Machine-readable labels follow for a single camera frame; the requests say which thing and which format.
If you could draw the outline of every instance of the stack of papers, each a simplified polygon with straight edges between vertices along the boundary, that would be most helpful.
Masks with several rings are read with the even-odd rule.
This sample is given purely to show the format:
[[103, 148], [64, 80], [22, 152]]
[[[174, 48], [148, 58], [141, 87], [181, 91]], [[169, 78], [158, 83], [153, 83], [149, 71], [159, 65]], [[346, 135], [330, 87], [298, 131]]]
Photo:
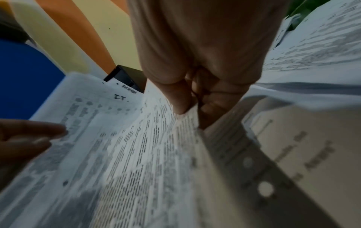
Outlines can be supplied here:
[[32, 119], [70, 133], [0, 194], [0, 227], [359, 227], [360, 20], [317, 8], [204, 131], [151, 82], [69, 75]]

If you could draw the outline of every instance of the blue surface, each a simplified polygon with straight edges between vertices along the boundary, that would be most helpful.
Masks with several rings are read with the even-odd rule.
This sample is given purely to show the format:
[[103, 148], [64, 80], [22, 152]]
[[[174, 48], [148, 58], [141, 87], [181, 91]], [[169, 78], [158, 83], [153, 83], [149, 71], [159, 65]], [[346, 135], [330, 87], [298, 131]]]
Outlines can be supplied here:
[[0, 39], [0, 118], [29, 119], [63, 78], [34, 48]]

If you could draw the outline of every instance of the black object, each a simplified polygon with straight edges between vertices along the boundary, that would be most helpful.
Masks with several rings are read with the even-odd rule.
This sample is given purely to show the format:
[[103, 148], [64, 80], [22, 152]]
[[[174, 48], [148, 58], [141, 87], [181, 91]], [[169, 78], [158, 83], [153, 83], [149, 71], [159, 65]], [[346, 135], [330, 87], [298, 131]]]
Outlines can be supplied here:
[[130, 77], [130, 75], [134, 75], [134, 74], [143, 75], [143, 72], [140, 70], [137, 70], [137, 69], [118, 65], [110, 74], [108, 74], [108, 76], [105, 77], [104, 81], [107, 82], [107, 81], [111, 80], [112, 78], [115, 78], [118, 81], [126, 84], [127, 86], [143, 93], [143, 90], [140, 89], [139, 86]]
[[0, 39], [25, 43], [29, 35], [16, 22], [16, 20], [0, 8]]

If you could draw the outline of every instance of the hand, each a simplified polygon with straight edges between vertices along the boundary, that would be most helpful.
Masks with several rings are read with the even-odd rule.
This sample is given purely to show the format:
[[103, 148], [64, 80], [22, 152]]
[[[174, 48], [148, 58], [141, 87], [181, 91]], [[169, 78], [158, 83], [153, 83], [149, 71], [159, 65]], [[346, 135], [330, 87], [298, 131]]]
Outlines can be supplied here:
[[145, 76], [201, 127], [228, 112], [261, 76], [288, 0], [128, 0]]
[[27, 161], [48, 149], [51, 139], [67, 134], [61, 124], [0, 119], [0, 162]]

